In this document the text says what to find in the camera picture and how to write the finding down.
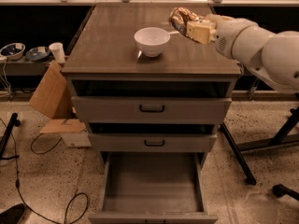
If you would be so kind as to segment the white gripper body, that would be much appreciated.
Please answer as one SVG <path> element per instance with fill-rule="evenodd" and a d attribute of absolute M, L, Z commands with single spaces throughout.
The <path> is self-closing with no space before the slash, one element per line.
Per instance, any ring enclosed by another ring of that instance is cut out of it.
<path fill-rule="evenodd" d="M 230 19 L 217 22 L 215 48 L 233 60 L 258 59 L 258 53 L 268 41 L 268 31 L 256 22 Z"/>

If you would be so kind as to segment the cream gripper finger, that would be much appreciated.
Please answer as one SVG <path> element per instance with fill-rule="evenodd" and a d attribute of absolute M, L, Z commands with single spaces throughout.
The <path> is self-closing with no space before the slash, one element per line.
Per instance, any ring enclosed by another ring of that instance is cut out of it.
<path fill-rule="evenodd" d="M 219 24 L 225 21 L 231 21 L 233 17 L 217 15 L 217 14 L 208 14 L 206 15 L 206 19 L 209 20 L 210 22 Z"/>
<path fill-rule="evenodd" d="M 188 37 L 200 44 L 208 45 L 215 40 L 216 24 L 214 22 L 187 22 Z"/>

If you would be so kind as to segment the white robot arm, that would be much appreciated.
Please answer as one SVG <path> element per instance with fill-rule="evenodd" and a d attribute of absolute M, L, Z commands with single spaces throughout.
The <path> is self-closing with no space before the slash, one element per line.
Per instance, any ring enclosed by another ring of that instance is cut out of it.
<path fill-rule="evenodd" d="M 275 91 L 299 92 L 299 33 L 275 34 L 256 22 L 209 14 L 187 23 L 187 36 L 213 43 L 224 57 L 243 64 Z"/>

